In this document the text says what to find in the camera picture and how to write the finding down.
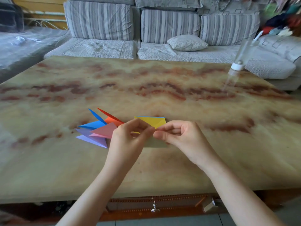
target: hand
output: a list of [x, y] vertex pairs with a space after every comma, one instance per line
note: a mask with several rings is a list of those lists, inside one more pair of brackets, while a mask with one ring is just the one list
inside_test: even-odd
[[127, 173], [141, 154], [145, 141], [154, 131], [154, 127], [141, 119], [133, 119], [120, 125], [113, 132], [105, 166]]
[[202, 170], [219, 158], [195, 122], [170, 121], [157, 128], [153, 136], [175, 145]]

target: wooden wall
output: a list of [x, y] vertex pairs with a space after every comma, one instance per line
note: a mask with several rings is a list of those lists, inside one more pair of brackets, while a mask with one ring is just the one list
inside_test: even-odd
[[[64, 12], [63, 3], [66, 0], [13, 0], [16, 5], [27, 11], [42, 11], [42, 12]], [[26, 14], [25, 17], [39, 19], [65, 19], [65, 16]], [[60, 29], [67, 28], [66, 22], [50, 21], [53, 25]]]

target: left hand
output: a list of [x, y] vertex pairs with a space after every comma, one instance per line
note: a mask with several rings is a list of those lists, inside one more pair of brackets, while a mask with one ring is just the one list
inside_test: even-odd
[[145, 141], [154, 132], [155, 128], [141, 119], [120, 125], [113, 131], [105, 166], [127, 173], [141, 154]]

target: table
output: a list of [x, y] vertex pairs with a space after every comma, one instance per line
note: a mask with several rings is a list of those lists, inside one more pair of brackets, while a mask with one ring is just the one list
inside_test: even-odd
[[[107, 149], [78, 140], [99, 107], [196, 121], [253, 190], [301, 187], [301, 102], [229, 64], [52, 56], [0, 85], [0, 203], [77, 199]], [[115, 198], [212, 193], [173, 146], [145, 148]]]

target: drawer handle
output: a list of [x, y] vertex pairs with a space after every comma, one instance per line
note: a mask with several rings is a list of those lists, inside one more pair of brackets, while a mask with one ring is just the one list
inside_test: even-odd
[[156, 202], [154, 201], [153, 202], [153, 209], [151, 210], [152, 213], [154, 213], [154, 212], [160, 212], [160, 209], [157, 209], [156, 207], [157, 207], [156, 206]]

